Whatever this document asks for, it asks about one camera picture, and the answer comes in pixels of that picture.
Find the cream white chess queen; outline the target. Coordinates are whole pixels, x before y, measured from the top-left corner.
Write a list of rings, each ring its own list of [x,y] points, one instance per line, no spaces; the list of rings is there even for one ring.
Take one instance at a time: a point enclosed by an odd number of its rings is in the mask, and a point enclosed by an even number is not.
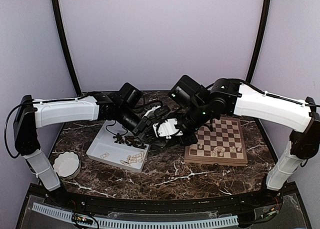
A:
[[[226,150],[226,149],[225,149],[224,147],[221,148],[221,150],[220,150],[220,152],[219,152],[219,157],[224,157],[225,150]]]

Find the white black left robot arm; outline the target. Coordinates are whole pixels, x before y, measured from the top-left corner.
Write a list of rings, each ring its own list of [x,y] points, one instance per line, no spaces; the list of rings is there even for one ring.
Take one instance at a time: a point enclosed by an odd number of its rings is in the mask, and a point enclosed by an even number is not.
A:
[[[92,91],[79,97],[64,99],[34,99],[25,95],[11,112],[14,147],[24,157],[51,199],[60,207],[67,207],[70,195],[61,186],[61,180],[41,149],[37,129],[74,121],[116,121],[134,132],[141,118],[134,112],[143,93],[128,82],[112,93]]]

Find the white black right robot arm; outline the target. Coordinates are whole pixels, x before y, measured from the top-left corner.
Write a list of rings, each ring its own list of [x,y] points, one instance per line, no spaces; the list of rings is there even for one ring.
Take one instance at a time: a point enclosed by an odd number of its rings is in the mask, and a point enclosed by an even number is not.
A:
[[[255,202],[266,206],[302,162],[314,157],[320,147],[320,115],[311,97],[297,100],[260,90],[236,78],[220,78],[204,87],[183,75],[168,96],[185,113],[177,119],[183,135],[193,134],[207,121],[226,116],[245,116],[291,128],[289,140],[280,159],[267,174]]]

